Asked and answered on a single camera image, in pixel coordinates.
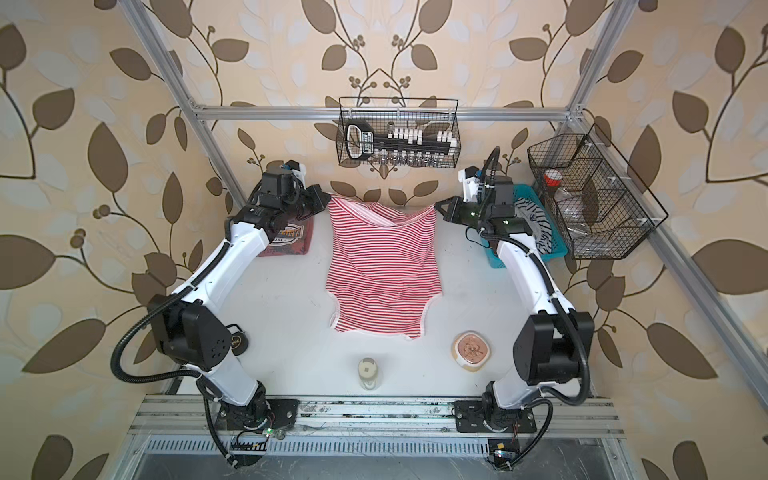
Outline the striped red white tank top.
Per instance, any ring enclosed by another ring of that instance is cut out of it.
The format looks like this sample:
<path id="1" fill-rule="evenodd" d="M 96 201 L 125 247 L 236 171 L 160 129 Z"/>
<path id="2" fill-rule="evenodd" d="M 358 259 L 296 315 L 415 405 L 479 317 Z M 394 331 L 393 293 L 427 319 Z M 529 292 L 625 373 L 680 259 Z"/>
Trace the striped red white tank top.
<path id="1" fill-rule="evenodd" d="M 338 332 L 418 339 L 442 294 L 435 253 L 437 212 L 402 212 L 335 196 L 328 205 L 332 258 L 326 291 Z"/>

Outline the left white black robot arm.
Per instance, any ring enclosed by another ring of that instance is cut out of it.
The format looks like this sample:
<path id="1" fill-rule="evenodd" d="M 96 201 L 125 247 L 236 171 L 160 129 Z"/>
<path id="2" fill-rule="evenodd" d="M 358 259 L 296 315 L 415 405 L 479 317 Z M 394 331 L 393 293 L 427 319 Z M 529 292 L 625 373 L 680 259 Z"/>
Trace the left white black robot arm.
<path id="1" fill-rule="evenodd" d="M 217 249 L 171 295 L 156 295 L 147 315 L 118 341 L 110 369 L 131 384 L 192 377 L 208 401 L 220 404 L 246 430 L 273 423 L 264 386 L 249 376 L 232 347 L 232 333 L 218 313 L 231 290 L 252 263 L 293 220 L 325 210 L 329 194 L 305 183 L 304 165 L 289 161 L 262 175 L 242 209 L 225 222 Z M 121 359 L 133 337 L 145 326 L 152 330 L 156 350 L 179 364 L 175 371 L 137 376 L 127 373 Z"/>

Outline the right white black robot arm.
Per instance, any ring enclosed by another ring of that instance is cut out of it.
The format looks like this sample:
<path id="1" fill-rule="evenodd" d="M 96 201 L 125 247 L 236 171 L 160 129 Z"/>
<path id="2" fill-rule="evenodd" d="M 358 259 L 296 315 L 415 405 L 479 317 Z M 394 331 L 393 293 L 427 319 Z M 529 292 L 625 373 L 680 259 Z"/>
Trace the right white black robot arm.
<path id="1" fill-rule="evenodd" d="M 575 407 L 589 398 L 594 320 L 575 309 L 550 274 L 530 225 L 516 210 L 513 180 L 496 174 L 500 158 L 500 148 L 494 148 L 481 167 L 463 170 L 461 195 L 435 208 L 445 221 L 475 232 L 475 244 L 495 253 L 529 311 L 513 344 L 512 368 L 490 382 L 480 400 L 482 426 L 494 433 L 517 434 L 535 408 L 547 410 L 526 445 L 514 439 L 510 445 L 490 448 L 489 464 L 497 471 L 511 471 L 548 432 L 556 401 Z"/>

